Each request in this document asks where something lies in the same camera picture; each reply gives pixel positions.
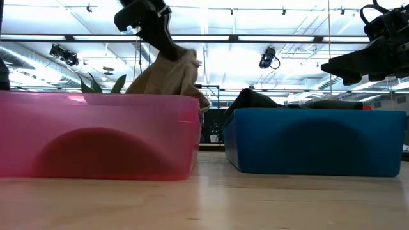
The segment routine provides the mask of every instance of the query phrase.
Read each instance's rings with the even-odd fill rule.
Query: black cloth
[[[337,100],[321,100],[317,102],[309,102],[302,106],[295,103],[290,103],[287,106],[277,104],[270,97],[257,93],[251,89],[243,89],[233,104],[224,113],[230,117],[235,109],[243,108],[291,108],[291,109],[356,109],[362,110],[364,104],[362,102],[345,102]]]
[[[8,68],[0,57],[0,90],[10,90],[8,74]]]
[[[233,104],[225,111],[224,115],[230,117],[235,109],[243,108],[278,108],[283,105],[277,104],[266,95],[257,93],[251,89],[243,89]]]

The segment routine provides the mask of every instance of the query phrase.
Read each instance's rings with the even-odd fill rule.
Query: wooden table
[[[0,229],[409,229],[397,178],[263,176],[201,153],[179,182],[1,179]]]

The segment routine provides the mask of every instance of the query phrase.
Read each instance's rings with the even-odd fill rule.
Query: pink plastic bin
[[[0,176],[188,178],[198,108],[176,95],[0,92]]]

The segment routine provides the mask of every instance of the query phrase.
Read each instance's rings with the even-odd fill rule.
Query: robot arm
[[[364,8],[374,8],[383,15],[372,22],[364,16]],[[370,81],[381,81],[386,76],[409,75],[409,5],[388,11],[373,1],[364,6],[360,16],[365,22],[365,34],[370,44],[362,50],[335,57],[321,69],[343,79],[344,85],[360,82],[363,75]]]
[[[120,31],[128,26],[140,27],[137,36],[157,48],[171,61],[178,59],[177,49],[169,32],[171,9],[163,0],[120,0],[124,9],[115,15]]]

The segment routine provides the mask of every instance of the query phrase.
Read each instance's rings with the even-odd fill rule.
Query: fluorescent light
[[[333,90],[332,93],[346,93],[346,90]],[[310,93],[331,93],[331,90],[311,90]]]
[[[324,37],[323,42],[329,42],[330,37]],[[332,36],[331,42],[369,42],[368,37]]]
[[[313,36],[239,36],[239,41],[312,42]]]
[[[80,36],[73,36],[77,41],[133,41],[135,42],[137,37],[136,36],[87,36],[87,35],[80,35]]]
[[[399,89],[405,89],[405,88],[409,88],[409,82],[403,82],[398,84],[397,86],[393,86],[392,90],[399,90]]]
[[[359,85],[357,87],[352,88],[352,90],[361,90],[361,89],[369,88],[369,87],[375,85],[376,83],[378,83],[378,82],[367,82],[367,83],[364,83],[364,84],[361,84],[361,85]]]
[[[2,34],[2,40],[60,40],[64,41],[65,37],[63,35],[12,35],[12,34]]]
[[[176,41],[184,41],[184,40],[194,40],[194,41],[218,41],[218,40],[222,40],[222,41],[228,41],[229,40],[229,36],[216,36],[216,35],[202,35],[202,36],[198,36],[198,35],[183,35],[183,36],[179,36],[179,35],[174,35],[172,36],[173,40]]]
[[[370,96],[370,97],[364,98],[364,99],[359,100],[359,101],[360,101],[360,102],[367,102],[367,101],[369,101],[369,100],[372,100],[372,99],[378,98],[379,96],[381,96],[381,95]]]
[[[228,109],[228,106],[220,106],[220,109]],[[211,106],[210,109],[217,109],[217,106]]]
[[[273,93],[302,93],[304,90],[302,89],[268,89],[268,92]]]
[[[387,94],[390,93],[389,91],[353,91],[352,93],[382,93]]]

